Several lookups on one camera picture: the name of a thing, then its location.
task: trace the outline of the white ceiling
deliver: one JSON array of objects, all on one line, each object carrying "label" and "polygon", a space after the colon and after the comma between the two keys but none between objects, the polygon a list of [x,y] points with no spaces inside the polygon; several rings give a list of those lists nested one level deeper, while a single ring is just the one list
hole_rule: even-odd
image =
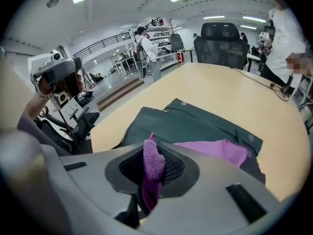
[{"label": "white ceiling", "polygon": [[59,0],[47,8],[48,0],[27,0],[16,12],[4,37],[44,51],[68,38],[108,26],[120,27],[145,18],[166,17],[181,23],[205,22],[204,16],[225,15],[222,22],[263,27],[242,16],[266,19],[275,4],[271,0]]}]

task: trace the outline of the wooden table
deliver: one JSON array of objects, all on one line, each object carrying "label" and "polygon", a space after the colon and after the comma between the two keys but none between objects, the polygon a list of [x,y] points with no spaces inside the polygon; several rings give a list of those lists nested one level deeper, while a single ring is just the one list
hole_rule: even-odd
[{"label": "wooden table", "polygon": [[257,157],[266,187],[283,200],[297,192],[310,167],[308,135],[291,101],[228,67],[188,63],[153,83],[91,130],[94,152],[112,149],[143,107],[163,109],[175,98],[214,113],[263,140]]}]

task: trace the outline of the pink cloth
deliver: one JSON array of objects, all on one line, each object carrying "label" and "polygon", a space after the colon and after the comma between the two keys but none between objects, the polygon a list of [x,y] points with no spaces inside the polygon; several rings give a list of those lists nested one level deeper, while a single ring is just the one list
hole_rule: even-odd
[{"label": "pink cloth", "polygon": [[196,141],[174,144],[227,160],[237,168],[246,160],[248,154],[244,146],[234,144],[227,139],[214,142]]},{"label": "pink cloth", "polygon": [[143,142],[143,183],[142,197],[150,211],[157,204],[158,191],[162,188],[162,176],[165,172],[165,158],[157,151],[155,135],[151,133]]}]

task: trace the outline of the metal railing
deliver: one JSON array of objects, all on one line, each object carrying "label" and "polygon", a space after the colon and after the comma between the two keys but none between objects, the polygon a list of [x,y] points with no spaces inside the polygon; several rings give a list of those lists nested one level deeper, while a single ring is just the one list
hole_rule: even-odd
[{"label": "metal railing", "polygon": [[102,48],[105,48],[107,46],[110,46],[110,45],[113,45],[113,44],[116,44],[116,43],[119,43],[119,42],[122,42],[122,41],[125,41],[127,39],[130,39],[131,36],[130,34],[127,32],[127,33],[122,33],[122,34],[118,34],[118,35],[115,35],[115,36],[112,36],[112,37],[109,37],[109,38],[106,38],[106,39],[103,39],[97,43],[94,43],[92,45],[89,45],[88,47],[82,49],[81,51],[77,52],[76,54],[74,54],[75,57],[87,57],[88,55],[102,49]]},{"label": "metal railing", "polygon": [[164,25],[163,18],[157,18],[157,19],[152,20],[150,23],[148,23],[145,26],[145,28],[148,28],[150,26],[162,26],[162,25]]}]

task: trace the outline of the staircase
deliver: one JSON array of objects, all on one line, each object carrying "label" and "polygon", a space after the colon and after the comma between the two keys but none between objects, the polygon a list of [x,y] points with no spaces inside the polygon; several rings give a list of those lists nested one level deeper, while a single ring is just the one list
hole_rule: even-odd
[{"label": "staircase", "polygon": [[144,84],[142,80],[140,80],[139,78],[134,78],[128,81],[126,84],[123,84],[122,86],[118,87],[113,92],[110,92],[110,94],[103,96],[97,102],[99,111],[103,111],[111,104],[119,100],[122,96],[133,91],[142,84]]}]

